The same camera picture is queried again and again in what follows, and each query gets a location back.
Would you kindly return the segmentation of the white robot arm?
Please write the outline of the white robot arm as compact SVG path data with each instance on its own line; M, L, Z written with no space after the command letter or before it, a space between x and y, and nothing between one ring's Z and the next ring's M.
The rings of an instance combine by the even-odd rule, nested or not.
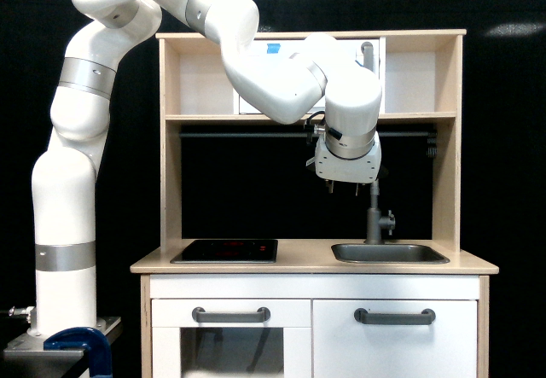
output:
M259 67L248 56L259 22L253 0L72 2L90 23L66 48L49 145L32 170L38 334L96 326L95 183L113 83L122 58L156 33L164 12L219 46L232 87L270 119L290 125L324 102L327 130L317 155L335 163L323 177L368 182L360 162L380 159L382 87L336 39L313 33L276 67Z

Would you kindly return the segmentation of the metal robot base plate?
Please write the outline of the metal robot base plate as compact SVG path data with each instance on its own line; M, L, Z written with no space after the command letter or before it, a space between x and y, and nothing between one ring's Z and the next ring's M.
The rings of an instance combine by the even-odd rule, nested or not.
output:
M94 329L70 329L50 338L29 329L1 350L1 376L111 377L111 345L122 330L120 317L100 318Z

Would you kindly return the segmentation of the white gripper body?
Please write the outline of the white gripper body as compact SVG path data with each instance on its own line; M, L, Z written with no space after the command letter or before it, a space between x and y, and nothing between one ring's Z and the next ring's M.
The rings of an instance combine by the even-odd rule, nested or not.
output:
M324 135L317 141L314 169L325 179L344 183L372 183L380 173L381 147L379 134L375 133L370 151L355 160L341 159L332 154L325 143Z

